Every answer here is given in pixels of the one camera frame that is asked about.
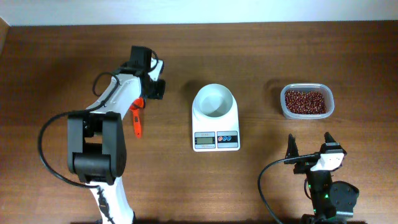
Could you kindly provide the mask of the orange plastic scoop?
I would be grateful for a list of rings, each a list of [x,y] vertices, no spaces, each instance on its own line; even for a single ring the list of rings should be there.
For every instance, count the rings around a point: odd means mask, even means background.
[[[144,109],[145,101],[143,97],[140,97],[133,101],[130,105],[129,110],[132,113],[132,123],[134,127],[134,133],[136,138],[140,139],[142,137],[142,124],[140,119],[140,111]]]

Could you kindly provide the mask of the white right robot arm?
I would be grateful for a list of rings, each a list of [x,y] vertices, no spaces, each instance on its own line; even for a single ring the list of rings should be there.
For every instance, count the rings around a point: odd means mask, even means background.
[[[342,166],[347,152],[330,133],[313,154],[300,155],[295,138],[290,134],[285,158],[293,164],[294,174],[304,174],[305,193],[312,201],[313,215],[304,214],[300,223],[346,223],[353,217],[359,189],[347,182],[332,181],[331,173]]]

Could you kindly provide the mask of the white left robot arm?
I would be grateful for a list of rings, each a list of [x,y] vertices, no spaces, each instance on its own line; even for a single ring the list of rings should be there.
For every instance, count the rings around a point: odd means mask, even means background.
[[[102,223],[133,223],[135,213],[123,187],[127,151],[123,118],[140,97],[161,99],[165,81],[162,60],[152,59],[147,72],[122,67],[88,113],[68,117],[68,168],[93,194]]]

